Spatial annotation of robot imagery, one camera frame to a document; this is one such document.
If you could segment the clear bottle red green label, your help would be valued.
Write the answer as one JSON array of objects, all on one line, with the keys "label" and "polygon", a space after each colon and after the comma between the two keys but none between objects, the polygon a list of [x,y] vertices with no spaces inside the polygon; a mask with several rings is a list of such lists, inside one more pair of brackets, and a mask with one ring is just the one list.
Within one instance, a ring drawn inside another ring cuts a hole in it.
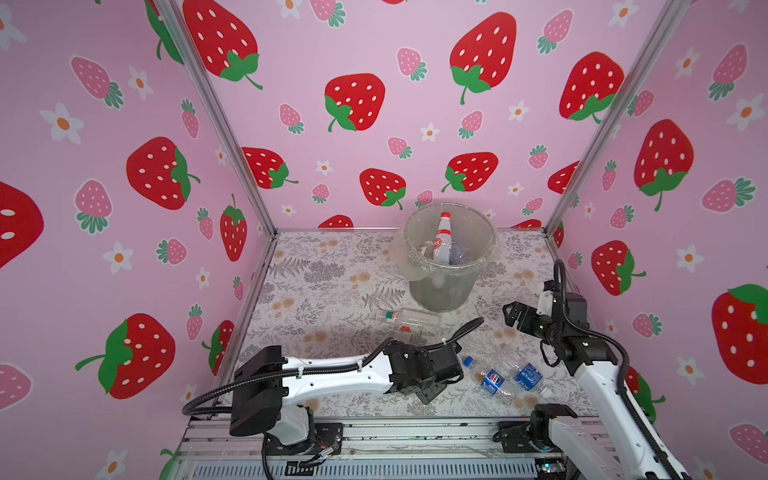
[{"label": "clear bottle red green label", "polygon": [[404,333],[434,333],[441,329],[439,315],[408,308],[381,309],[376,313],[376,320]]}]

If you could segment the Pepsi label clear bottle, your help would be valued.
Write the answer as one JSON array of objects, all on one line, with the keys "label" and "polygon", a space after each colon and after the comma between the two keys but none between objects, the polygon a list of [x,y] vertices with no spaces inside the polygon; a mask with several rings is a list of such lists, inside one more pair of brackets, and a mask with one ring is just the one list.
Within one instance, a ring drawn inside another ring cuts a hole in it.
[{"label": "Pepsi label clear bottle", "polygon": [[466,355],[462,360],[469,377],[489,397],[512,400],[519,394],[509,373],[484,358]]}]

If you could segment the clear bottle blue label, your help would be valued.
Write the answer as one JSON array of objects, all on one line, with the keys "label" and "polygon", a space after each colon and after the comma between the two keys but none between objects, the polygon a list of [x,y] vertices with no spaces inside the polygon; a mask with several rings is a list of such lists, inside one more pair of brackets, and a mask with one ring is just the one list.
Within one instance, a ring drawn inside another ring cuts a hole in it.
[{"label": "clear bottle blue label", "polygon": [[546,396],[549,394],[548,384],[541,371],[525,357],[511,354],[501,360],[506,380],[511,385],[510,390],[515,394],[532,394]]},{"label": "clear bottle blue label", "polygon": [[469,247],[458,242],[453,242],[450,250],[449,263],[451,265],[466,265],[474,261],[474,256]]}]

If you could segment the clear bottle red cap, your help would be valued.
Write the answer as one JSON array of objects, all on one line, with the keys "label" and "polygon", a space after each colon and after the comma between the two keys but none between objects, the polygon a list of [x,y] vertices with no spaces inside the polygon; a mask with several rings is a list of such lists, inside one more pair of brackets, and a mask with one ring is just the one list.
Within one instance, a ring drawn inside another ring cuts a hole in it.
[{"label": "clear bottle red cap", "polygon": [[433,260],[439,264],[449,265],[451,248],[451,214],[449,212],[442,212],[433,243]]}]

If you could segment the clear bottle orange label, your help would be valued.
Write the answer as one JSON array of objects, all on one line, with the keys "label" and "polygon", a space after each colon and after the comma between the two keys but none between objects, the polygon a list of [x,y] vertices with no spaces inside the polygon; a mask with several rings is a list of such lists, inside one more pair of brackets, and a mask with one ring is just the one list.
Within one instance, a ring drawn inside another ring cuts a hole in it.
[{"label": "clear bottle orange label", "polygon": [[425,241],[424,244],[420,247],[419,253],[427,259],[432,259],[434,253],[434,242]]}]

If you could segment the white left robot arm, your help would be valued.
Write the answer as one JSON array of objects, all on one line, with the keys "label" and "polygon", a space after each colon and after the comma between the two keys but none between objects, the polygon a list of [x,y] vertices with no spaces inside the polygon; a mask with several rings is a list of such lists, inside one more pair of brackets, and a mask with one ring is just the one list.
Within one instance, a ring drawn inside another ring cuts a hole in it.
[{"label": "white left robot arm", "polygon": [[234,373],[229,434],[266,433],[284,446],[306,443],[315,426],[308,402],[333,395],[414,395],[428,404],[463,379],[460,352],[456,341],[413,346],[387,340],[368,355],[311,360],[268,346]]}]

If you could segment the grey mesh waste bin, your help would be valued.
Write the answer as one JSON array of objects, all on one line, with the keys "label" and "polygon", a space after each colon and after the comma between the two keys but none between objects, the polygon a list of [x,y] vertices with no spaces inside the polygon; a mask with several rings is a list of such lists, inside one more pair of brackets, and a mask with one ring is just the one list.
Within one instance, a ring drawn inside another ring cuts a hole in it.
[{"label": "grey mesh waste bin", "polygon": [[432,274],[420,281],[407,280],[411,294],[420,306],[444,313],[456,310],[466,302],[483,270],[478,275],[452,277]]}]

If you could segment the clear plastic bin liner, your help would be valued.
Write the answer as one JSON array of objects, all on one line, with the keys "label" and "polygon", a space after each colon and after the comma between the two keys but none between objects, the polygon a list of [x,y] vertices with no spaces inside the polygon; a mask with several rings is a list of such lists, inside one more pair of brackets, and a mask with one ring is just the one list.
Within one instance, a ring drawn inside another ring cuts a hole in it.
[{"label": "clear plastic bin liner", "polygon": [[[443,265],[419,253],[425,241],[434,241],[442,212],[451,214],[452,243],[469,247],[473,262]],[[418,209],[406,220],[392,241],[392,256],[409,281],[420,281],[432,274],[478,275],[497,256],[497,238],[496,228],[479,211],[455,202],[432,203]]]}]

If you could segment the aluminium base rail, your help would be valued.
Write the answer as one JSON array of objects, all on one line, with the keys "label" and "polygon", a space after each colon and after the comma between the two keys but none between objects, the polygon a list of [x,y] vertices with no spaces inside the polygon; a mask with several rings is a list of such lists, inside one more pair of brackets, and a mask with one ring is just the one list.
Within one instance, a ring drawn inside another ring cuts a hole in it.
[{"label": "aluminium base rail", "polygon": [[178,479],[626,479],[595,417],[566,418],[561,447],[536,445],[528,419],[329,417],[299,452],[262,435],[232,437],[227,420],[194,420]]}]

